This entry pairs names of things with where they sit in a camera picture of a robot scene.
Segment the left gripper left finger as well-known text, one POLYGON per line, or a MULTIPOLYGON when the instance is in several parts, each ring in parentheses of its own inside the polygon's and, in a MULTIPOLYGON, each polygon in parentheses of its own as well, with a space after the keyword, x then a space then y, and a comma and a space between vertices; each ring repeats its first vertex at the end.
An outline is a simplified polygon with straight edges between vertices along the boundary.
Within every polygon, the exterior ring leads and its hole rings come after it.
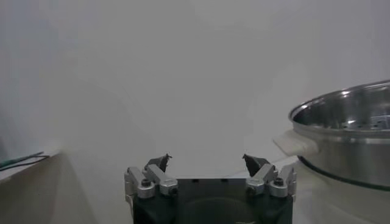
POLYGON ((165 173, 171 158, 172 156, 165 154, 150 159, 142 169, 128 167, 124 173, 126 198, 130 200, 136 196, 140 199, 150 199, 155 197, 157 192, 163 196, 175 196, 179 182, 165 173))

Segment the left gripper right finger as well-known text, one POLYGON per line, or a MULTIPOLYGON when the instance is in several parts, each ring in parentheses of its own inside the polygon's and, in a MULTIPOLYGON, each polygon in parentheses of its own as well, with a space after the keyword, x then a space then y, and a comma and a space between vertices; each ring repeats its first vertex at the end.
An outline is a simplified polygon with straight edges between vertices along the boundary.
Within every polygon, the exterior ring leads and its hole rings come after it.
POLYGON ((245 180, 247 195, 255 197, 268 189, 272 197, 296 198, 297 172, 293 165, 283 166, 278 170, 264 158, 244 154, 243 159, 249 172, 249 178, 245 180))

